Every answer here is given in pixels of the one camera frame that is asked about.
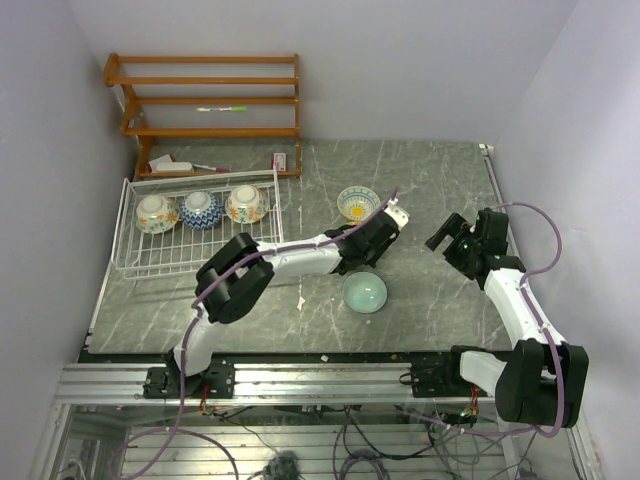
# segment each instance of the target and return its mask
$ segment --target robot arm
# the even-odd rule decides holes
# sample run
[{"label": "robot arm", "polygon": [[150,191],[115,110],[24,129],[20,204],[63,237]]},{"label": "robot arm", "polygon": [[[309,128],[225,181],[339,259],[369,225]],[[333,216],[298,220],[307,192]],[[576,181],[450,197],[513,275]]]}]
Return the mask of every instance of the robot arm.
[{"label": "robot arm", "polygon": [[[207,315],[203,316],[189,335],[186,348],[185,375],[192,377],[207,371],[214,353],[215,323],[228,324],[247,315],[254,307],[269,282],[274,278],[297,277],[310,273],[338,273],[344,275],[360,265],[376,266],[377,260],[398,237],[409,222],[409,215],[397,205],[397,200],[353,235],[337,243],[315,249],[289,250],[265,255],[248,263],[242,275],[232,274],[204,299]],[[238,261],[257,251],[278,250],[296,244],[322,244],[350,228],[345,225],[329,230],[312,239],[281,244],[258,243],[249,234],[240,233],[221,248],[196,274],[200,295],[220,275]],[[168,364],[173,364],[174,376],[182,369],[180,354],[182,340],[174,347]]]},{"label": "robot arm", "polygon": [[435,250],[445,237],[452,242],[444,256],[456,270],[476,280],[496,306],[511,340],[513,351],[506,362],[474,347],[454,347],[459,353],[457,375],[495,397],[505,421],[553,425],[558,398],[550,347],[522,296],[522,289],[542,318],[561,357],[565,391],[563,427],[578,419],[589,358],[584,348],[569,345],[551,325],[527,284],[518,257],[507,255],[509,218],[489,209],[478,212],[471,225],[454,213],[426,245]]}]

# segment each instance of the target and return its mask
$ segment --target wire rack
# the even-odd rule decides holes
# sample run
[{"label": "wire rack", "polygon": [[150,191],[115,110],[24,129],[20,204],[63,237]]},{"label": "wire rack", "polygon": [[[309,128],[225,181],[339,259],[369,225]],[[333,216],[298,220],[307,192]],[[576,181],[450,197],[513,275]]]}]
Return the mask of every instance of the wire rack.
[{"label": "wire rack", "polygon": [[[220,223],[207,230],[193,230],[178,222],[171,230],[155,235],[143,233],[136,227],[136,207],[147,195],[161,194],[180,204],[190,193],[206,191],[213,193],[224,206],[235,187],[247,184],[262,190],[269,202],[268,213],[258,222],[238,224],[225,215]],[[189,274],[240,232],[249,233],[258,242],[283,241],[276,172],[263,170],[142,182],[125,179],[111,261],[129,280]]]}]

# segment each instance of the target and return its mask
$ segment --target wooden shelf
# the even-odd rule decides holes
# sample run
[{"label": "wooden shelf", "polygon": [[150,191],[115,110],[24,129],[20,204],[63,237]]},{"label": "wooden shelf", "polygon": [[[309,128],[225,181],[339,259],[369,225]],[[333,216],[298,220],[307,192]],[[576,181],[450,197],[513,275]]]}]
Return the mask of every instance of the wooden shelf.
[{"label": "wooden shelf", "polygon": [[[291,65],[293,74],[290,77],[264,77],[264,76],[127,76],[124,64],[254,64],[254,65]],[[296,159],[295,170],[280,172],[280,175],[300,176],[302,171],[301,144],[300,144],[300,77],[298,68],[298,55],[290,57],[176,57],[176,56],[119,56],[115,53],[109,55],[103,71],[103,81],[106,86],[120,85],[125,96],[125,112],[120,123],[120,131],[123,135],[137,136],[140,143],[140,153],[136,167],[137,174],[142,177],[159,176],[191,176],[194,173],[180,174],[153,174],[147,171],[149,155],[154,143],[154,138],[273,138],[289,137],[295,139]],[[211,97],[182,97],[182,96],[158,96],[138,97],[134,85],[218,85],[219,88],[232,85],[246,86],[291,86],[293,95],[282,96],[211,96]],[[150,126],[143,106],[145,105],[292,105],[294,108],[295,125],[293,127],[259,127],[259,128],[158,128]]]},{"label": "wooden shelf", "polygon": [[294,105],[295,97],[140,97],[138,105]]},{"label": "wooden shelf", "polygon": [[112,77],[113,85],[297,85],[287,77]]},{"label": "wooden shelf", "polygon": [[127,128],[125,135],[166,138],[272,138],[297,137],[295,128]]}]

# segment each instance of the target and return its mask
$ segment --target blue and white bowl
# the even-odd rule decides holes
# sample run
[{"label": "blue and white bowl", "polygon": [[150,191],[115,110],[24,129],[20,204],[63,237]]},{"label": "blue and white bowl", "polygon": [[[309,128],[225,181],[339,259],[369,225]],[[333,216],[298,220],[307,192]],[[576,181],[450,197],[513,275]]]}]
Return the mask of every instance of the blue and white bowl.
[{"label": "blue and white bowl", "polygon": [[347,187],[338,195],[338,210],[354,222],[362,222],[380,205],[376,192],[367,187]]},{"label": "blue and white bowl", "polygon": [[194,230],[206,230],[222,220],[222,206],[218,199],[208,192],[193,192],[180,206],[182,220]]}]

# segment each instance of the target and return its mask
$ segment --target tag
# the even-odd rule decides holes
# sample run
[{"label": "tag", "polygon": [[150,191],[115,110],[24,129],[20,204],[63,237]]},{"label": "tag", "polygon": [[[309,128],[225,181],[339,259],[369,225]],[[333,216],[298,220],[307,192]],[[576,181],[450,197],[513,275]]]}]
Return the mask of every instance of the tag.
[{"label": "tag", "polygon": [[275,168],[278,172],[284,172],[287,169],[287,154],[274,153],[271,156],[271,168]]}]

